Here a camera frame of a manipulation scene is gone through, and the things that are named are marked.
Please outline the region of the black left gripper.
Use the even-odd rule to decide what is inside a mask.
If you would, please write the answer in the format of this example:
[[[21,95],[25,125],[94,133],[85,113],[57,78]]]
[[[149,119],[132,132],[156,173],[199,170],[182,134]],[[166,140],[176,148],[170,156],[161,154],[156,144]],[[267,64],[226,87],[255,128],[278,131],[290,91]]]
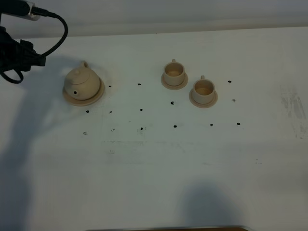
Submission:
[[[45,66],[46,57],[34,50],[33,43],[12,39],[5,27],[0,27],[0,70],[28,72],[32,66]]]

